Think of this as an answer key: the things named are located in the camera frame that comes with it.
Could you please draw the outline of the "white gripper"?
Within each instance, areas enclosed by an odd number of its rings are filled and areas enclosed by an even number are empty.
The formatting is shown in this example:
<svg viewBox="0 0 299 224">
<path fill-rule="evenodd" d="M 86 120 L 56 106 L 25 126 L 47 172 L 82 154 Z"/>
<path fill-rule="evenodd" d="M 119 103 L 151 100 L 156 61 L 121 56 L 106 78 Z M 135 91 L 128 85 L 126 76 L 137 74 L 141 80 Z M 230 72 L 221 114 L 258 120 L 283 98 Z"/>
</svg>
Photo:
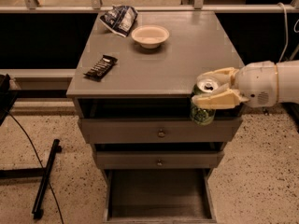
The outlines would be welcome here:
<svg viewBox="0 0 299 224">
<path fill-rule="evenodd" d="M 202 109 L 231 109 L 241 103 L 249 107 L 273 106 L 278 101 L 278 70 L 270 61 L 250 63 L 240 70 L 227 67 L 201 74 L 198 87 L 220 87 L 235 83 L 237 90 L 227 89 L 209 96 L 194 95 L 192 102 Z"/>
</svg>

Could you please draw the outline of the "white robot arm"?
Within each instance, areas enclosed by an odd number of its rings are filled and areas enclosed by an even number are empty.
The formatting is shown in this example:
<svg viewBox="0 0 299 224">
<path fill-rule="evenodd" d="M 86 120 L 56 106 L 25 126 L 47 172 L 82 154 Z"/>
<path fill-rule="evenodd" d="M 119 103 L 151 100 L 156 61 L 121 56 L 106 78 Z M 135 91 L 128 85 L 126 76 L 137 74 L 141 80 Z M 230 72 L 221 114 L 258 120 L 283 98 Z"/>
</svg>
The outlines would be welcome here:
<svg viewBox="0 0 299 224">
<path fill-rule="evenodd" d="M 204 92 L 195 94 L 192 101 L 203 109 L 230 109 L 241 103 L 249 107 L 299 104 L 299 62 L 222 68 L 200 75 L 197 87 Z"/>
</svg>

